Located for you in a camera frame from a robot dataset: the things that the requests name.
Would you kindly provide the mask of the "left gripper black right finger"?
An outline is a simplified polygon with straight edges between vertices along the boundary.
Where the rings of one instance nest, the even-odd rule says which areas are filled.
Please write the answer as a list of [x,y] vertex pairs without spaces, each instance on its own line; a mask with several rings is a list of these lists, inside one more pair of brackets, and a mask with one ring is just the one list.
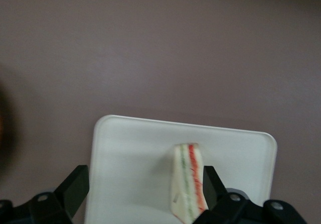
[[229,192],[212,166],[203,169],[203,194],[208,209],[194,223],[306,223],[289,203],[270,199],[263,206],[254,204],[243,194]]

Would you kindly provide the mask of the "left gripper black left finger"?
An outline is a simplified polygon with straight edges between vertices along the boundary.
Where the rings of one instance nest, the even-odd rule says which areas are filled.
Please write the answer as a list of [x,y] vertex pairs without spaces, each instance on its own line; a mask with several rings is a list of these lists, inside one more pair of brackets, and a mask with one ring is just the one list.
[[1,223],[72,223],[88,192],[88,166],[79,165],[54,191],[39,193],[16,207],[2,199]]

